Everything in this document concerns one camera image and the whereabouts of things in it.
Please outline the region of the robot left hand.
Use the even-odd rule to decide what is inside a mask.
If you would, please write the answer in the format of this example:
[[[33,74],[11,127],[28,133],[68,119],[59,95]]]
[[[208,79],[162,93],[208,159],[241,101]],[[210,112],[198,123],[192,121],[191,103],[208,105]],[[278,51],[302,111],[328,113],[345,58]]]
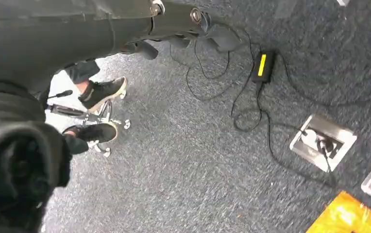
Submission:
[[[0,0],[0,233],[36,233],[54,190],[70,179],[74,155],[91,141],[108,142],[109,123],[46,123],[51,80],[61,70],[78,85],[92,111],[125,93],[127,81],[94,83],[95,60],[142,54],[154,59],[149,41],[185,47],[210,39],[220,51],[240,39],[223,20],[189,4],[162,0]]]

